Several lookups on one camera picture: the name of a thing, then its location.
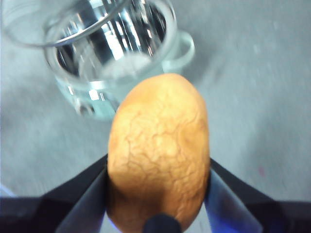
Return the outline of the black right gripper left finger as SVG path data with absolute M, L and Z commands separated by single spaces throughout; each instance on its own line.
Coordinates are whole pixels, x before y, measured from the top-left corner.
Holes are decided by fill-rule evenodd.
M 105 215 L 107 155 L 43 196 L 43 233 L 98 233 Z

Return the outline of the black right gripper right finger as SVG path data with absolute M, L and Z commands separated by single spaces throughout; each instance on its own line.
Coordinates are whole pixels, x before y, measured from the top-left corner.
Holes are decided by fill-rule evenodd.
M 267 233 L 269 221 L 255 205 L 272 199 L 243 182 L 215 160 L 210 160 L 210 177 L 204 199 L 213 233 Z

